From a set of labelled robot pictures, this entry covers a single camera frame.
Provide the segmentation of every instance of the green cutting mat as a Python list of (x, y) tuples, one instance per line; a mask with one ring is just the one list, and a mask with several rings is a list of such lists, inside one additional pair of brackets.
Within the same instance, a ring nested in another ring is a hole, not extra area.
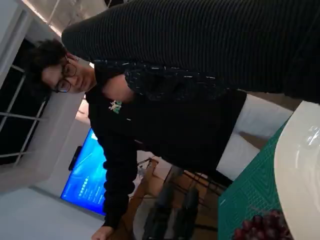
[(275, 149), (282, 126), (233, 184), (219, 197), (218, 240), (231, 240), (243, 220), (259, 210), (281, 209), (274, 174)]

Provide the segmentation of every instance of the dark curly hair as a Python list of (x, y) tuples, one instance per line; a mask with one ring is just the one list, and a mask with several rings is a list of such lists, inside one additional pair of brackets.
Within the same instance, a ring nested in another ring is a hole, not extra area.
[(38, 46), (25, 54), (24, 71), (26, 83), (34, 97), (44, 101), (51, 95), (51, 88), (42, 81), (42, 71), (58, 65), (67, 50), (56, 39), (39, 41)]

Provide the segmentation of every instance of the eyeglasses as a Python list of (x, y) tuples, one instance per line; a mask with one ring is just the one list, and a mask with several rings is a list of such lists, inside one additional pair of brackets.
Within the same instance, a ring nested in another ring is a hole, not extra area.
[(58, 81), (54, 91), (56, 93), (67, 93), (71, 88), (71, 83), (66, 78), (73, 77), (77, 72), (77, 67), (69, 62), (67, 57), (65, 57), (67, 64), (62, 67), (63, 78)]

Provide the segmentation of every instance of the monitor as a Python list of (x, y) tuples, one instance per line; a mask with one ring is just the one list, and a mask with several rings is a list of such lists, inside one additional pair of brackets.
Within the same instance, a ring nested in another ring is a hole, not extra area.
[(90, 129), (76, 158), (61, 198), (82, 208), (104, 215), (104, 183), (107, 172), (103, 168), (105, 161), (103, 148), (99, 145), (93, 130)]

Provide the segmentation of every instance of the desk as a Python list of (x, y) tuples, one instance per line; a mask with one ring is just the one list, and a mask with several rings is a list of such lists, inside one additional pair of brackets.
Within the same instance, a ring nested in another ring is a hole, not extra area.
[(275, 149), (282, 126), (219, 197), (218, 239), (231, 240), (243, 220), (260, 214), (259, 210), (281, 209), (274, 174)]

